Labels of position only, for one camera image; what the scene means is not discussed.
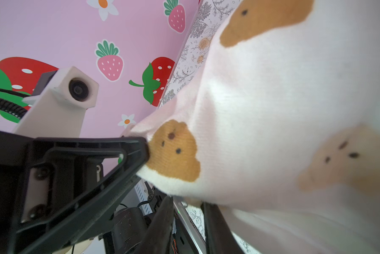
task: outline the orange flower center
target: orange flower center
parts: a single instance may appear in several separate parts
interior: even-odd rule
[[[108,6],[108,2],[106,0],[98,0],[98,3],[102,8],[106,8]]]

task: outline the floral patterned paper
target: floral patterned paper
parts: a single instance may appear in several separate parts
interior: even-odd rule
[[[241,0],[204,0],[161,105],[171,100],[194,77],[207,59],[210,43],[223,21]]]
[[[188,213],[189,217],[193,221],[193,224],[196,226],[197,230],[200,232],[200,235],[205,241],[205,227],[204,227],[204,214],[203,211],[200,208],[187,205],[186,212]],[[234,236],[235,241],[238,243],[238,245],[241,247],[241,249],[246,254],[261,254],[259,251],[255,250],[252,246],[249,245],[246,241],[244,241],[242,238],[237,236],[236,234],[232,233]]]

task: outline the pink strawberry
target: pink strawberry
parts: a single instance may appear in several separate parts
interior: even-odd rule
[[[184,7],[178,4],[178,0],[166,0],[163,3],[165,14],[169,16],[169,25],[177,33],[182,33],[186,28],[186,14]]]
[[[118,52],[118,47],[115,47],[113,43],[110,43],[109,46],[106,40],[102,44],[98,43],[97,66],[102,75],[111,82],[115,82],[121,77],[124,67],[123,60]]]

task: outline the pink wall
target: pink wall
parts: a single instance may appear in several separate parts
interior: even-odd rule
[[[100,84],[97,105],[87,110],[81,137],[118,137],[124,130],[118,125],[122,114],[134,114],[139,122],[156,109],[143,98],[143,89],[128,81],[142,83],[143,71],[158,57],[177,62],[198,7],[197,0],[179,0],[186,28],[178,33],[168,23],[162,0],[112,4],[119,14],[102,21],[99,10],[85,0],[0,1],[0,60],[25,57],[58,68],[73,65]],[[116,82],[107,80],[96,65],[97,43],[104,39],[119,48],[124,60]],[[15,125],[0,115],[0,130],[11,131]]]

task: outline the screw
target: screw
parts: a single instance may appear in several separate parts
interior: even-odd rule
[[[30,219],[38,219],[42,216],[44,216],[46,213],[46,206],[43,204],[39,204],[29,211],[29,218]]]
[[[39,181],[46,179],[50,170],[47,167],[39,167],[35,172],[35,178]]]

